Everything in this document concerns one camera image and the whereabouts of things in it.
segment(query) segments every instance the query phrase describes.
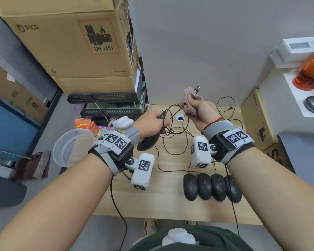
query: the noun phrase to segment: large cardboard box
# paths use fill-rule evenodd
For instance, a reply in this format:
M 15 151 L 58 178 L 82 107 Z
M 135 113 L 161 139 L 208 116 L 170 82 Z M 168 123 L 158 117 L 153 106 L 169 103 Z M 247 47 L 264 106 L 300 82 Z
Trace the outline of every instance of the large cardboard box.
M 272 145 L 263 152 L 288 170 L 294 172 L 293 167 L 290 165 L 289 159 L 280 143 Z
M 254 140 L 256 148 L 264 151 L 278 142 L 277 137 L 271 134 L 258 89 L 255 89 L 243 103 L 241 113 L 246 132 Z
M 22 84 L 8 80 L 8 78 L 11 79 L 7 72 L 0 67 L 0 97 L 36 122 L 42 123 L 48 108 Z
M 65 94 L 135 92 L 139 70 L 129 77 L 54 78 Z
M 0 0 L 0 16 L 53 78 L 133 73 L 127 0 Z

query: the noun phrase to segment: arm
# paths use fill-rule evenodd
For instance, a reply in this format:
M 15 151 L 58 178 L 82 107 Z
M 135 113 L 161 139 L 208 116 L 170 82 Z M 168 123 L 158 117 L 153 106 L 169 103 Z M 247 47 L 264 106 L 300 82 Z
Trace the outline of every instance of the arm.
M 160 111 L 143 114 L 134 126 L 141 139 L 157 134 Z M 165 126 L 171 120 L 165 119 Z M 69 250 L 105 194 L 112 173 L 89 154 L 51 182 L 0 232 L 1 250 Z
M 212 102 L 191 97 L 188 100 L 198 109 L 199 116 L 190 118 L 199 131 L 220 117 Z M 312 186 L 253 147 L 236 155 L 227 167 L 252 209 L 283 249 L 314 250 Z

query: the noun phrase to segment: person's right arm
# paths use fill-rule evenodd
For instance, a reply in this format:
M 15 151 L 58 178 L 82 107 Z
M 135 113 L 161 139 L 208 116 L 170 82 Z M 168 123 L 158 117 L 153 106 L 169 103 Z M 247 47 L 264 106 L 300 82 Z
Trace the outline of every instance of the person's right arm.
M 216 106 L 189 97 L 199 131 L 220 117 Z M 314 188 L 294 173 L 250 148 L 227 164 L 244 197 L 284 250 L 314 250 Z

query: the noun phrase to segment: pink cloth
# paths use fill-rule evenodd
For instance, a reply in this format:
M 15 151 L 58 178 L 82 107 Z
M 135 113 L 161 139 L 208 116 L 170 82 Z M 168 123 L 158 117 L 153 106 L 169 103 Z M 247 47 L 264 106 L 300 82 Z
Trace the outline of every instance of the pink cloth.
M 188 102 L 188 96 L 192 95 L 192 98 L 196 100 L 203 100 L 203 98 L 199 95 L 197 95 L 197 92 L 192 88 L 192 86 L 186 88 L 184 90 L 184 98 L 179 102 L 179 106 L 184 110 L 185 113 L 191 114 L 191 115 L 197 115 L 197 109 L 191 106 L 191 104 Z

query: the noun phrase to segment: orange liquid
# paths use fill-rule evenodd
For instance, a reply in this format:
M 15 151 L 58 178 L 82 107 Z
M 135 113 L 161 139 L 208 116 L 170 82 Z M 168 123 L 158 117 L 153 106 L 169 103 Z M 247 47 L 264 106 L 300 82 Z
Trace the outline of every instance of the orange liquid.
M 314 59 L 306 64 L 302 71 L 293 80 L 293 84 L 303 91 L 314 90 Z

